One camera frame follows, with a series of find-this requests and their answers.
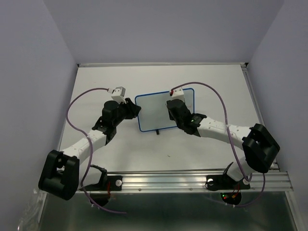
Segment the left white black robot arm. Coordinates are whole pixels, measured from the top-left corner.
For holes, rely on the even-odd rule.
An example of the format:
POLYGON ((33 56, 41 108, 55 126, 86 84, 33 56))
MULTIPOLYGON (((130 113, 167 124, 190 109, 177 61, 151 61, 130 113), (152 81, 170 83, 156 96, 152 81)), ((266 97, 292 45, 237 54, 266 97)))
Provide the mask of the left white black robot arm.
POLYGON ((48 153, 38 188, 64 200, 71 199, 82 189, 80 165, 114 138, 116 127, 123 120, 135 119, 140 111, 141 107, 130 98, 120 103, 105 102, 102 115, 84 138, 66 149, 48 153))

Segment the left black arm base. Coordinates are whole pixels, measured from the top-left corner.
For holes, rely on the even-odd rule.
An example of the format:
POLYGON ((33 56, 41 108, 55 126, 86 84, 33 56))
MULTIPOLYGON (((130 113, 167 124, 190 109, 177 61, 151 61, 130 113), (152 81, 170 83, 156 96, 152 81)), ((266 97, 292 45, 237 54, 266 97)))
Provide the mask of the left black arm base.
POLYGON ((123 176, 109 175, 107 170, 91 165, 83 183, 91 200, 104 207, 111 199, 111 192, 122 191, 123 176))

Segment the blue framed small whiteboard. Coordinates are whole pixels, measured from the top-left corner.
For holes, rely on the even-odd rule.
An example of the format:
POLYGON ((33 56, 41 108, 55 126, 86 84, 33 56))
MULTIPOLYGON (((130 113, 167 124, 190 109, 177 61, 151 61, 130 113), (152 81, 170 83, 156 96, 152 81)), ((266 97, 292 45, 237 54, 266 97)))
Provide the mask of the blue framed small whiteboard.
POLYGON ((169 118, 167 101, 171 100, 168 91, 137 95, 135 104, 141 107, 138 125, 141 132, 175 128, 176 123, 169 118))

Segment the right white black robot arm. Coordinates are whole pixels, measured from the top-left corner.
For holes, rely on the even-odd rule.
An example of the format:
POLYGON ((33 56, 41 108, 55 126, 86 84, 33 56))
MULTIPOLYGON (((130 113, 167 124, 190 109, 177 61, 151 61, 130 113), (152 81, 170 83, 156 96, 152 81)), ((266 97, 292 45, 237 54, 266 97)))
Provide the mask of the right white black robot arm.
POLYGON ((179 129, 189 135, 211 138, 231 145, 244 152, 244 157, 235 156, 235 162, 228 165, 219 180, 227 188, 232 188, 244 177, 254 172, 267 173, 280 151, 280 146, 262 125, 253 127, 226 125, 203 114, 191 113, 180 99, 167 101, 171 120, 179 129))

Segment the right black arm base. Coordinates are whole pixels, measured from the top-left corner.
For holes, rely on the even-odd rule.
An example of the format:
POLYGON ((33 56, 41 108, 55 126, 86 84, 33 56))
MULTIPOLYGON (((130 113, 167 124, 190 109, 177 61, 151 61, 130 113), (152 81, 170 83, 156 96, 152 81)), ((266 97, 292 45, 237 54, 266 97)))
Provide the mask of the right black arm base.
POLYGON ((220 197, 227 205, 238 205, 242 199, 242 193, 240 190, 250 189, 249 183, 244 183, 243 179, 233 180, 227 175, 231 165, 231 162, 221 175, 207 175, 205 187, 210 191, 223 190, 220 193, 220 197))

